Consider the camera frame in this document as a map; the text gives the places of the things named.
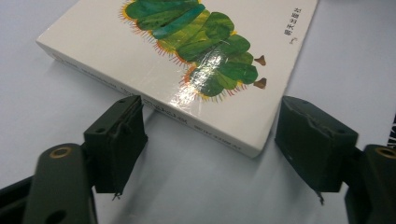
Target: brass screw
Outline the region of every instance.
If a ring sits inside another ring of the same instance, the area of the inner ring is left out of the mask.
[[[55,150],[51,151],[49,156],[53,159],[60,159],[62,157],[67,156],[72,151],[71,147],[58,147]]]

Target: book cover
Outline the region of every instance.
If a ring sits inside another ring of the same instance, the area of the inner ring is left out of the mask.
[[[249,157],[263,149],[317,0],[80,0],[51,57]]]

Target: metal screw hole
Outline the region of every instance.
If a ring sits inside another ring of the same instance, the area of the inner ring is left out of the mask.
[[[106,129],[104,128],[100,128],[100,129],[96,129],[96,133],[104,133]]]
[[[375,151],[386,158],[396,160],[396,152],[394,150],[385,147],[378,147]]]
[[[71,147],[59,147],[59,148],[56,148],[55,150],[51,151],[49,156],[53,159],[59,159],[59,158],[67,156],[71,151],[72,151]]]

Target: white surface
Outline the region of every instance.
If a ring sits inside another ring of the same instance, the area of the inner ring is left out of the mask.
[[[123,97],[35,44],[75,2],[0,2],[0,188],[32,175],[49,147],[81,144],[89,125]],[[395,8],[393,0],[319,0],[286,92],[357,131],[359,148],[386,144],[396,111]],[[121,200],[96,196],[100,223],[347,223],[346,186],[324,194],[320,206],[273,134],[251,160],[144,113],[148,146]]]

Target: green caterpillar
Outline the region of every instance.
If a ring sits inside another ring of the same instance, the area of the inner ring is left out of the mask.
[[[230,18],[210,13],[199,0],[133,0],[121,10],[134,31],[155,38],[161,54],[174,54],[189,69],[183,85],[193,87],[203,99],[225,96],[244,89],[258,78],[250,43],[234,31]],[[263,56],[256,60],[265,65]]]

